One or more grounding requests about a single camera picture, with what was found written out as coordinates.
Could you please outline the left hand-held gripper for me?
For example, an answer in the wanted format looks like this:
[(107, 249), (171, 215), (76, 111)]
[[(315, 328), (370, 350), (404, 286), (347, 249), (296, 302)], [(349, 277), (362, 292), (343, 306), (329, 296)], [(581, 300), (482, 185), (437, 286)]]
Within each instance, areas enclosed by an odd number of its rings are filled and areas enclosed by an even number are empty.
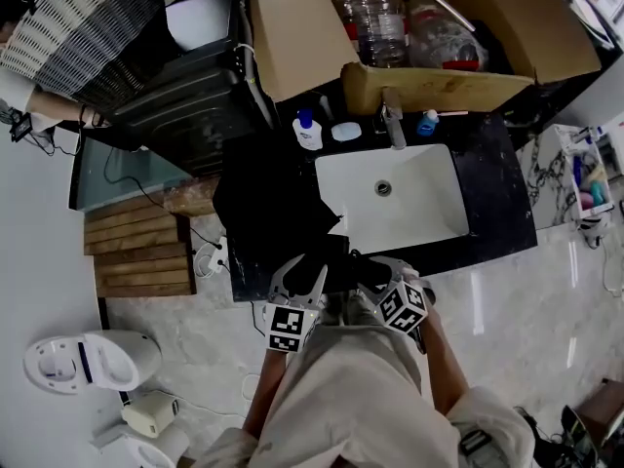
[(319, 300), (328, 274), (324, 265), (307, 294), (291, 292), (286, 288), (286, 275), (304, 258), (300, 254), (288, 260), (272, 276), (269, 297), (265, 305), (266, 347), (283, 353), (302, 350), (320, 314)]

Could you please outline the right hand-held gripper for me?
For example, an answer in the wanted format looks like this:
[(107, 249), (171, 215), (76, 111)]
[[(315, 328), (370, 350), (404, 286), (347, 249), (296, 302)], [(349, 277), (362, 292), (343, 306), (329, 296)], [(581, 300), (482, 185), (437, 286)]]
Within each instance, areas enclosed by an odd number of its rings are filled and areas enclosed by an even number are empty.
[[(377, 262), (391, 269), (393, 280), (418, 278), (418, 272), (403, 260), (379, 256)], [(434, 305), (434, 291), (428, 282), (413, 286), (406, 281), (391, 281), (386, 287), (372, 289), (359, 283), (358, 289), (374, 303), (374, 315), (386, 329), (409, 336), (420, 352), (426, 351), (420, 325), (428, 317), (426, 303)]]

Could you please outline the black cloth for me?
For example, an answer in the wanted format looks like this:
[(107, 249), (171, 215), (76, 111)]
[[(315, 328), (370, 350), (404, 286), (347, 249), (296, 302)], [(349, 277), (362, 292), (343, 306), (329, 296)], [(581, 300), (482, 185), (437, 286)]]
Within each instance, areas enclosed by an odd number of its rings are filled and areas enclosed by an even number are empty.
[(274, 137), (225, 143), (213, 204), (225, 228), (230, 272), (241, 288), (267, 285), (296, 255), (329, 263), (346, 252), (347, 240), (331, 234), (339, 217), (321, 199), (309, 170), (294, 146)]

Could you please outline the person's right forearm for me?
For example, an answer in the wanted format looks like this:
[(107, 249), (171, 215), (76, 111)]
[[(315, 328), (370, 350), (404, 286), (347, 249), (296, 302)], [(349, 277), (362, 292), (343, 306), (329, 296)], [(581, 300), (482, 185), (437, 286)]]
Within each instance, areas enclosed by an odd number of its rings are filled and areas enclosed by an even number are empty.
[(435, 307), (426, 302), (428, 315), (420, 331), (429, 367), (430, 385), (435, 410), (447, 415), (469, 390), (469, 384), (444, 332)]

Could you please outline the person's left forearm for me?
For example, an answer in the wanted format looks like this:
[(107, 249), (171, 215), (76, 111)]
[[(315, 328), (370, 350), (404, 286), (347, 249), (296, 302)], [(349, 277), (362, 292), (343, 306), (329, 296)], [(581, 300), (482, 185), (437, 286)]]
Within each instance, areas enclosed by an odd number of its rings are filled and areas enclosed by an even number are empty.
[(253, 400), (243, 424), (243, 430), (259, 439), (268, 412), (287, 368), (287, 354), (267, 350)]

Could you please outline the white sink basin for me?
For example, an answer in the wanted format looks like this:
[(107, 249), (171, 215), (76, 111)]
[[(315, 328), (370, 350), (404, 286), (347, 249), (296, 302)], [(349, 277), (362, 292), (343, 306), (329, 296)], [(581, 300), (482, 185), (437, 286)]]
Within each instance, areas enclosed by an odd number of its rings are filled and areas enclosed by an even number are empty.
[(321, 199), (340, 217), (332, 234), (374, 254), (465, 236), (463, 197), (444, 144), (320, 157)]

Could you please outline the white power strip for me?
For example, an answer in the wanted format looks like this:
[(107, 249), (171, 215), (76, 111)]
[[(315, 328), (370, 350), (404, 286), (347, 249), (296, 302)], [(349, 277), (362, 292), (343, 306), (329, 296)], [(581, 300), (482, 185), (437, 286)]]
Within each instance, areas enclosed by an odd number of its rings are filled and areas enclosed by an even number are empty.
[(218, 247), (214, 249), (209, 261), (209, 269), (215, 274), (220, 273), (223, 270), (229, 257), (227, 238), (225, 236), (221, 236), (217, 244)]

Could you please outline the person's beige clothing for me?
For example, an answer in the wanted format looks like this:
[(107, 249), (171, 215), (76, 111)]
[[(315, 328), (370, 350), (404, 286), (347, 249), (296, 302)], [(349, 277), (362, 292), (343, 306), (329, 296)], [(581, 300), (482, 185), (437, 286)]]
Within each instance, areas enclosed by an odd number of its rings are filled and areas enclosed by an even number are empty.
[(226, 429), (192, 468), (530, 468), (535, 440), (496, 395), (473, 387), (447, 415), (421, 393), (412, 341), (352, 296), (287, 368), (257, 440)]

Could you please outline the black vanity table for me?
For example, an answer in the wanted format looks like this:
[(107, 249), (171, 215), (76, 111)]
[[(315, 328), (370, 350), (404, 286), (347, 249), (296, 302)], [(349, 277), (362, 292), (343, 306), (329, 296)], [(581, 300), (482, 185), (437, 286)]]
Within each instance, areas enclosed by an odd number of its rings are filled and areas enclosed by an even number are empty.
[[(444, 144), (448, 147), (463, 197), (469, 233), (437, 243), (363, 254), (381, 254), (401, 259), (420, 274), (428, 276), (533, 248), (537, 240), (527, 188), (500, 115), (471, 113), (445, 117), (431, 136), (419, 136), (416, 133), (417, 122), (418, 116), (415, 114), (403, 118), (402, 128), (407, 137), (407, 147), (429, 144)], [(274, 137), (294, 146), (300, 157), (309, 164), (309, 174), (319, 191), (315, 167), (318, 158), (393, 148), (378, 116), (362, 117), (359, 125), (363, 131), (360, 137), (347, 142), (336, 142), (326, 137), (319, 151), (301, 148), (289, 127), (254, 136)], [(306, 255), (302, 254), (304, 258), (287, 281), (291, 289), (300, 293), (311, 288), (319, 270), (326, 265), (322, 261), (310, 263)], [(236, 283), (229, 268), (234, 300), (247, 302), (265, 299), (272, 276), (277, 270), (272, 273), (267, 285), (253, 285), (250, 290), (246, 290)]]

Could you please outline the chrome faucet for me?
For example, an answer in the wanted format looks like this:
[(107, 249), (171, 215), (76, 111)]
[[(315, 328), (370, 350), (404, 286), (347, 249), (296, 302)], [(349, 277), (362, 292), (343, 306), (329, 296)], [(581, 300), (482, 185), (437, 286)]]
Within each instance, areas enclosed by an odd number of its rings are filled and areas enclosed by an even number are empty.
[(403, 119), (403, 110), (401, 107), (388, 106), (386, 103), (382, 105), (381, 116), (386, 131), (390, 137), (392, 147), (396, 150), (402, 150), (407, 147), (406, 137), (401, 125)]

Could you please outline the white pump bottle blue cap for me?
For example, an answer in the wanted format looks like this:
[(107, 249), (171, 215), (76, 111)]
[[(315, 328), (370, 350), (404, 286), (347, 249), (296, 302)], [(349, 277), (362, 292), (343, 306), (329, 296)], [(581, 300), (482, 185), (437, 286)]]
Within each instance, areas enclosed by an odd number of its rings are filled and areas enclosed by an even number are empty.
[(313, 119), (313, 110), (303, 108), (297, 111), (292, 122), (296, 139), (306, 150), (317, 151), (323, 148), (322, 127)]

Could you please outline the small blue bottle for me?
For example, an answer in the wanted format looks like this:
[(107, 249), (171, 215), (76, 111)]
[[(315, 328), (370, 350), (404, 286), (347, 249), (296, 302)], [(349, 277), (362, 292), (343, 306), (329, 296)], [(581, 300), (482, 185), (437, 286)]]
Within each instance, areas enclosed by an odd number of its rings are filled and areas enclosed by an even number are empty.
[(423, 137), (431, 136), (434, 134), (439, 121), (439, 114), (436, 110), (430, 109), (425, 111), (417, 123), (416, 133)]

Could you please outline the wooden slat steps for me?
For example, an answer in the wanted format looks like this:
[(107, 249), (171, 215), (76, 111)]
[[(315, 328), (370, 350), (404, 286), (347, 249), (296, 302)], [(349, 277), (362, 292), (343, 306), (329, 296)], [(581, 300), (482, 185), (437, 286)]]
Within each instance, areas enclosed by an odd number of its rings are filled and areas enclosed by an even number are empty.
[(94, 259), (97, 296), (195, 294), (190, 219), (215, 212), (218, 181), (191, 179), (86, 213), (84, 255)]

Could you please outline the marble pattern cabinet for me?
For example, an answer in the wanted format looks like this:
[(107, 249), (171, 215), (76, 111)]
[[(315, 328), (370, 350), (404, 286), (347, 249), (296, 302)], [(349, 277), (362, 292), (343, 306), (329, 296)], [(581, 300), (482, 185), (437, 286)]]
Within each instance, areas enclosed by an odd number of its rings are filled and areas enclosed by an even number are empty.
[(554, 124), (517, 151), (536, 229), (614, 208), (600, 138), (593, 128)]

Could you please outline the beige box appliance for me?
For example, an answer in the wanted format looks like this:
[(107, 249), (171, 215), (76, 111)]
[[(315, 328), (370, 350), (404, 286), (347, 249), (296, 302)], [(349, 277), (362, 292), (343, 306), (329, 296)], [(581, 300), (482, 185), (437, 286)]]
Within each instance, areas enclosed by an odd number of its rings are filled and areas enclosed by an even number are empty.
[(157, 438), (174, 422), (179, 412), (177, 399), (162, 391), (151, 391), (123, 406), (124, 421), (139, 434)]

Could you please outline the white toilet open lid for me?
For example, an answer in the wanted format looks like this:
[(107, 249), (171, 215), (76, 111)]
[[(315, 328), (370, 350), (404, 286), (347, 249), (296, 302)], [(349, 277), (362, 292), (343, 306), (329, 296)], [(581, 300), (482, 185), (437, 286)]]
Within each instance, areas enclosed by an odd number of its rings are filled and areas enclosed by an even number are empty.
[(78, 395), (94, 386), (133, 391), (162, 365), (157, 343), (138, 331), (90, 331), (32, 344), (23, 357), (26, 377), (58, 395)]

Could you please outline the dark grey washing machine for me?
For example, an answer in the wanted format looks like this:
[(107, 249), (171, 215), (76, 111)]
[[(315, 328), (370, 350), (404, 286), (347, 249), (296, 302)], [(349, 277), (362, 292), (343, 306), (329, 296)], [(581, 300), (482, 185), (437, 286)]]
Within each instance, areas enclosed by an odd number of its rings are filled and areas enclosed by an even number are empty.
[(218, 41), (169, 62), (107, 117), (194, 177), (220, 172), (227, 141), (273, 128), (248, 39)]

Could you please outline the white helmet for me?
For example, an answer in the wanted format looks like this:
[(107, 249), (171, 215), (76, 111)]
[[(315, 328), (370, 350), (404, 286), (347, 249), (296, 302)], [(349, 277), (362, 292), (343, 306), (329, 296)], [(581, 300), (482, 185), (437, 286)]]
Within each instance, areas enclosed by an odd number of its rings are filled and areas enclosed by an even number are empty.
[(589, 216), (578, 222), (578, 230), (591, 250), (597, 249), (605, 237), (610, 221), (607, 216)]

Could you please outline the white toilet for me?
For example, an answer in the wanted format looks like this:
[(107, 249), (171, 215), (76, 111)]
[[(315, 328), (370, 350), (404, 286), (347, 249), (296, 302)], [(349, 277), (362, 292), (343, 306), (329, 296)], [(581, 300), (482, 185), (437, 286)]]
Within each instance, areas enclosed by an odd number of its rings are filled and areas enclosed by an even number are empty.
[(109, 447), (123, 447), (141, 468), (176, 468), (190, 442), (186, 433), (175, 425), (168, 426), (158, 437), (139, 434), (126, 424), (115, 425), (91, 441), (103, 452)]

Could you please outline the large open cardboard box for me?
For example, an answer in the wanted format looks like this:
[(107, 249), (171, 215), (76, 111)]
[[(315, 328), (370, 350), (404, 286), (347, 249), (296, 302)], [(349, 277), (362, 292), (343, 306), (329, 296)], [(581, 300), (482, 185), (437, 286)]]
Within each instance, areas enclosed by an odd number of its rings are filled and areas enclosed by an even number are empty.
[(447, 0), (482, 21), (501, 44), (510, 75), (361, 64), (331, 0), (251, 0), (253, 47), (265, 93), (281, 102), (341, 80), (347, 110), (372, 115), (382, 92), (406, 112), (491, 112), (529, 85), (600, 70), (581, 23), (564, 0)]

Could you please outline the clear plastic jug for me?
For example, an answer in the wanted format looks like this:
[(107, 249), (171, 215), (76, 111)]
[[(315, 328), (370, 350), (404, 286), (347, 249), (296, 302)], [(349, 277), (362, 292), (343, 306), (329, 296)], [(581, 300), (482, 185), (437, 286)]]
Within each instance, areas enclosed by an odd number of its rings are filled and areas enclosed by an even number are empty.
[(331, 0), (362, 64), (376, 68), (408, 63), (401, 0)]

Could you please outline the white round appliance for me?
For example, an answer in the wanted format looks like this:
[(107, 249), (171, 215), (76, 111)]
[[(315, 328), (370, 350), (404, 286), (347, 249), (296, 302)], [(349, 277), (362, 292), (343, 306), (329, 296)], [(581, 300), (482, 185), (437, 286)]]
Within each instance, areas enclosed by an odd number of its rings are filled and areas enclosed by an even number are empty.
[(169, 30), (185, 51), (236, 35), (240, 0), (165, 0)]

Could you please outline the woven two-tone basket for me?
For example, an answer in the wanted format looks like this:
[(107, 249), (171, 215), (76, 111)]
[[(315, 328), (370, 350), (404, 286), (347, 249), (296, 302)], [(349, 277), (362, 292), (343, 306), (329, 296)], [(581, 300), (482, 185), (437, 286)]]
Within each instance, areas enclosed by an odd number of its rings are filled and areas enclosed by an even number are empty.
[(0, 65), (45, 90), (111, 111), (180, 52), (165, 0), (36, 0)]

